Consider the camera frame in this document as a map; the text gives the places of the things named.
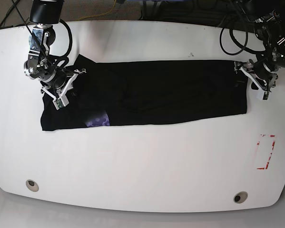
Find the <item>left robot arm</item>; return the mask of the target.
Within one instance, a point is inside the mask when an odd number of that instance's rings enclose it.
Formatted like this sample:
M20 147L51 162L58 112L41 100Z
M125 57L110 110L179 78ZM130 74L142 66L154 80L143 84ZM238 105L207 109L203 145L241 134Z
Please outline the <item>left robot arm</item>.
M257 59L256 62L251 59L247 62L235 62L235 71L241 71L250 78L253 82L252 88L259 90L258 98L267 100L278 79L278 70L285 68L285 36L280 15L268 0L237 0L236 6L254 23L254 34L263 42L265 50L254 51L242 46L230 29L229 35L233 42Z

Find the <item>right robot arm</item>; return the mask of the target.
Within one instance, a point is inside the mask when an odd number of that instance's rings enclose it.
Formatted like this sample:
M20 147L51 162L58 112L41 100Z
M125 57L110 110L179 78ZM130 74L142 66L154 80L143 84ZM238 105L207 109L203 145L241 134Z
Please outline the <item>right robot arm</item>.
M69 63L73 37L68 24L60 18L64 1L35 0L30 11L30 21L35 23L29 30L29 54L24 63L24 74L42 83L41 92L52 98L55 108L61 109L69 104L67 92L73 89L76 78L86 73L82 70L69 70L65 66ZM53 25L61 23L67 30L69 46L62 56L51 55L50 46L56 39Z

